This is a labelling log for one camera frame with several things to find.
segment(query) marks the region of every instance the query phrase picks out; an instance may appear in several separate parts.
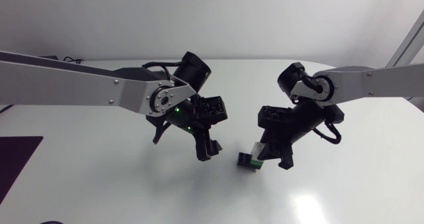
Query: cable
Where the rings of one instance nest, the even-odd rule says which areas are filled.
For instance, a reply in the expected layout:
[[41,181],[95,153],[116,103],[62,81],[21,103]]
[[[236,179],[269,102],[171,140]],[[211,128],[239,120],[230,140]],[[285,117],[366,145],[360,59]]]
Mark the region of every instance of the cable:
[[321,93],[323,92],[323,87],[321,87],[320,85],[315,85],[314,83],[311,82],[311,80],[313,79],[312,77],[306,75],[305,71],[300,70],[299,71],[301,74],[301,79],[302,82],[309,88],[311,88],[312,90],[316,91],[317,93]]
[[184,61],[181,61],[181,62],[148,62],[145,65],[143,65],[142,67],[143,68],[151,68],[153,66],[165,66],[165,67],[168,67],[168,66],[181,66],[183,64],[185,64]]
[[315,134],[319,135],[321,138],[325,139],[326,141],[332,143],[332,144],[339,144],[342,140],[342,135],[340,135],[339,131],[336,129],[336,127],[333,124],[325,122],[325,126],[336,136],[336,138],[330,138],[327,135],[324,135],[321,131],[319,131],[317,128],[313,129],[313,132]]
[[160,66],[163,70],[166,72],[166,77],[168,80],[171,80],[171,74],[170,71],[166,67],[174,67],[174,66],[181,66],[182,64],[185,64],[184,61],[181,62],[148,62],[145,65],[143,65],[143,68],[151,68],[154,66]]
[[2,110],[0,110],[0,114],[2,114],[3,112],[7,111],[8,109],[10,109],[13,105],[8,105],[6,107],[4,107]]
[[63,224],[63,223],[61,223],[60,221],[45,221],[45,222],[40,223],[40,224]]
[[75,62],[76,64],[80,64],[81,62],[83,62],[82,59],[73,59],[70,56],[66,56],[64,58],[64,62]]

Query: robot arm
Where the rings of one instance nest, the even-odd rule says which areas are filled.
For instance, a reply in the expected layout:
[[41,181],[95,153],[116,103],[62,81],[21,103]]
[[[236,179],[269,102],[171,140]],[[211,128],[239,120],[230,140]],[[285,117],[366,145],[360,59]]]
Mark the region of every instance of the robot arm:
[[419,97],[424,89],[424,64],[374,69],[348,66],[317,72],[311,83],[323,88],[319,93],[298,81],[290,99],[307,97],[322,106],[334,105],[363,97]]
[[[166,72],[151,72],[152,66]],[[170,75],[167,66],[178,68]],[[155,144],[171,124],[191,133],[197,157],[204,161],[222,149],[209,138],[211,125],[227,118],[220,97],[197,93],[210,73],[190,52],[178,63],[153,62],[115,71],[0,52],[0,103],[123,107],[146,115],[156,127]]]
[[[238,165],[260,169],[263,161],[280,158],[279,167],[293,166],[292,144],[314,131],[321,138],[339,144],[341,134],[334,124],[345,114],[336,104],[362,97],[423,97],[421,85],[424,64],[409,65],[424,45],[424,11],[405,37],[386,68],[347,66],[309,76],[296,62],[278,77],[278,85],[296,106],[263,106],[258,126],[264,128],[260,142],[250,154],[240,152]],[[325,123],[335,138],[324,135],[317,126]]]

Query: white tabletop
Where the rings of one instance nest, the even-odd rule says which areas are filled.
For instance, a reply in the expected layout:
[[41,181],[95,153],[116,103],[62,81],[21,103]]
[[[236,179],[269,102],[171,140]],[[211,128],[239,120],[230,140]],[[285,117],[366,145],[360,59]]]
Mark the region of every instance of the white tabletop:
[[[86,62],[116,69],[146,61]],[[263,129],[263,105],[292,107],[277,85],[291,60],[206,60],[200,91],[220,95],[229,118],[211,129],[223,150],[206,162],[194,138],[154,127],[119,107],[15,106],[0,136],[42,135],[0,206],[0,223],[420,223],[424,207],[424,114],[402,98],[340,104],[343,139],[309,133],[279,160],[239,168]],[[304,62],[309,74],[329,68]]]

